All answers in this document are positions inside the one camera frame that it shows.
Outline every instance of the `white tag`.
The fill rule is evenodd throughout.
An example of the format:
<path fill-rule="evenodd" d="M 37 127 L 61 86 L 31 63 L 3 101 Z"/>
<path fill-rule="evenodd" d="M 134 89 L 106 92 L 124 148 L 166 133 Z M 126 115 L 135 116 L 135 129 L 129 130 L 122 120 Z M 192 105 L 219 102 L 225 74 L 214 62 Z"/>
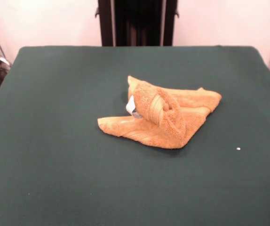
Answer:
<path fill-rule="evenodd" d="M 141 119 L 142 118 L 142 116 L 136 112 L 136 106 L 135 106 L 134 96 L 133 95 L 130 97 L 129 102 L 126 105 L 126 110 L 134 118 L 137 118 L 137 119 Z"/>

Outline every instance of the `folded towel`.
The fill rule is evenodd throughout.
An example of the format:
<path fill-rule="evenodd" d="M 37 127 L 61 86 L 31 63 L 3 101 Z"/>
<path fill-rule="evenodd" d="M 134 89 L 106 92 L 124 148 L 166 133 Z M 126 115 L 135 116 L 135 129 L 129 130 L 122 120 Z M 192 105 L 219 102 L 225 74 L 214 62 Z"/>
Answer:
<path fill-rule="evenodd" d="M 144 145 L 181 148 L 217 107 L 221 95 L 204 89 L 164 89 L 128 78 L 129 96 L 134 96 L 136 111 L 142 116 L 98 119 L 106 134 L 126 137 Z"/>

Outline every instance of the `green table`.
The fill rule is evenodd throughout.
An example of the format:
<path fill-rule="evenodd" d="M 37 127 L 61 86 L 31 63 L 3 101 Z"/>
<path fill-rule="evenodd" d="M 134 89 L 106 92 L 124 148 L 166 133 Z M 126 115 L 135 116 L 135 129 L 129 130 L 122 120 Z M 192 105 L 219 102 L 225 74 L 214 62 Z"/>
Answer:
<path fill-rule="evenodd" d="M 104 134 L 127 76 L 223 99 L 181 150 Z M 23 48 L 0 88 L 0 226 L 270 226 L 270 72 L 250 47 Z"/>

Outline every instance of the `black stand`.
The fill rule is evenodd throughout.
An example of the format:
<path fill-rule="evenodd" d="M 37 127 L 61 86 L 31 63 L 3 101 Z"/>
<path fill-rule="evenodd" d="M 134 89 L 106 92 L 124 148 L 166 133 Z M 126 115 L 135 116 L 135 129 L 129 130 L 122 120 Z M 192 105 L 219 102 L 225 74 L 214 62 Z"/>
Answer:
<path fill-rule="evenodd" d="M 171 46 L 177 0 L 99 0 L 95 15 L 103 46 Z"/>

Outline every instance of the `orange towel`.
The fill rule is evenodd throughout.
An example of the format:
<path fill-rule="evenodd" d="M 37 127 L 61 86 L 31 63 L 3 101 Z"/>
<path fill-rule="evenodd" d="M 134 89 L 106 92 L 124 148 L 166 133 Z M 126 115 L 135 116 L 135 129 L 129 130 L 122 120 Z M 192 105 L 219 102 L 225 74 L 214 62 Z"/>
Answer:
<path fill-rule="evenodd" d="M 161 148 L 185 146 L 222 98 L 204 89 L 164 89 L 130 76 L 128 83 L 129 97 L 134 96 L 136 111 L 142 118 L 100 118 L 99 128 L 110 135 Z"/>

